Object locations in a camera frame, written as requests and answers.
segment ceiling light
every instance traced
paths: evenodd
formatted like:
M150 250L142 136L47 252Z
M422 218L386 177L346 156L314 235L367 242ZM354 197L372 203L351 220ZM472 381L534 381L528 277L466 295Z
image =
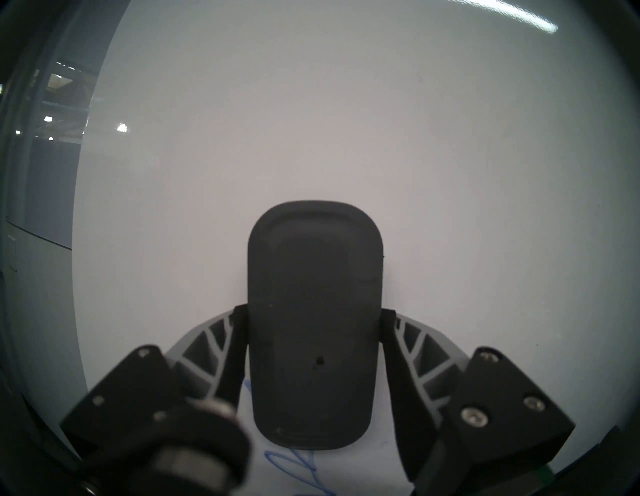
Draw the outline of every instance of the ceiling light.
M511 17L512 19L519 20L520 22L524 22L525 24L530 24L542 31L546 31L547 33L555 33L558 30L558 27L549 22L544 17L540 17L534 13L529 12L528 10L524 10L523 8L516 7L515 5L511 5L507 2L502 2L500 0L449 0L457 3L465 3L467 5L474 5L476 7L483 8L485 10L491 10L492 12L497 12L503 14L507 17Z

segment screw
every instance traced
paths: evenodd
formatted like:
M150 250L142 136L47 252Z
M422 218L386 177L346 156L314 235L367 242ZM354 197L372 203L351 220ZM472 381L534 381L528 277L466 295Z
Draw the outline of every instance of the screw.
M152 474L166 474L190 484L197 484L202 494L229 494L237 482L230 467L222 460L186 446L164 446L154 456Z
M460 417L472 427L485 427L489 423L489 417L479 408L469 406L460 411Z
M486 360L487 362L491 362L493 364L500 361L500 358L498 358L498 355L496 355L495 353L491 353L491 351L481 351L480 357Z
M224 417L228 420L236 420L236 409L232 404L224 401L223 399L216 397L197 399L192 402L192 405L199 410L219 415L220 417Z
M163 412L162 410L159 410L158 412L154 413L154 420L156 422L162 422L163 420L165 420L166 418L166 412Z
M93 496L98 495L98 488L89 482L82 481L80 483L80 487L87 491L89 494L93 494Z
M524 399L524 404L534 412L542 412L547 407L544 401L535 396L527 396Z

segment blue pen line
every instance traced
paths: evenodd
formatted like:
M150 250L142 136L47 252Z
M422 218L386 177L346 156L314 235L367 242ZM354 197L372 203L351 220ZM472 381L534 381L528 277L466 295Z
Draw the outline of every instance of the blue pen line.
M249 391L249 393L251 392L251 381L250 380L245 380L244 381L244 386L247 388L247 390ZM305 460L304 457L298 452L298 450L296 449L289 449L289 451L291 451L291 454L293 456L295 456L294 458L291 458L289 456L286 456L282 453L278 453L276 451L265 451L264 452L264 457L269 460L270 464L272 464L274 467L276 467L278 470L281 470L282 472L284 472L285 474L287 474L289 477L293 477L295 480L300 481L304 484L307 484L308 486L313 487L314 489L318 489L321 490L324 494L322 496L337 496L337 493L335 493L334 491L331 491L330 489L328 489L320 480L320 477L317 474L317 467L316 464L314 463L314 452L313 451L309 451L308 452L308 459ZM303 467L307 470L309 470L311 472L311 476L313 477L313 481L305 479L303 477L300 477L297 474L294 474L292 472L289 472L285 467L281 466L279 464L279 462L277 461L277 459L281 459L281 460L286 460L286 461L290 461L291 463L293 463L294 465L297 465L299 467ZM317 495L304 495L304 494L294 494L293 496L317 496Z

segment black plastic part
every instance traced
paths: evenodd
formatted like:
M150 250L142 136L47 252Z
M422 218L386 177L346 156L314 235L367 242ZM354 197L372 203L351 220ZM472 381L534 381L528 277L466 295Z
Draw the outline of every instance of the black plastic part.
M230 316L234 330L227 351L216 397L228 401L236 408L240 402L240 392L244 380L244 361L248 345L248 318L246 305L238 305Z
M213 455L227 465L238 483L244 480L251 451L249 438L236 422L183 404L168 411L161 422L148 423L87 457L82 475L102 481L113 491L130 487L166 446L186 446Z
M181 477L162 474L147 468L135 471L128 484L135 496L227 496L228 492L213 492Z
M396 339L396 312L382 310L380 341L385 351L387 381L394 417L396 444L404 472L413 481L438 438L433 418L415 389L410 366Z
M144 426L155 412L183 403L180 386L160 349L141 346L100 381L60 427L84 458Z
M482 351L500 359L485 360ZM543 401L543 410L525 404L531 396ZM487 425L467 424L461 412L468 407L481 410ZM478 491L536 470L557 454L574 428L518 367L491 348L476 350L442 411L438 441L413 480L418 496Z
M253 416L272 442L353 443L371 421L382 300L382 238L336 202L278 205L248 245Z

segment white surface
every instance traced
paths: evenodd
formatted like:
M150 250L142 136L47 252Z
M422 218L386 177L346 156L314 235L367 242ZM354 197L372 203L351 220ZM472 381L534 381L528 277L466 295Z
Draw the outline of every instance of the white surface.
M86 394L76 339L71 251L5 223L15 239L16 269L5 264L6 308L22 393L71 448L62 418Z
M381 231L384 305L499 348L577 423L554 469L599 442L639 397L640 102L577 7L518 4L558 30L444 0L133 0L77 176L88 386L246 301L267 209L340 200Z

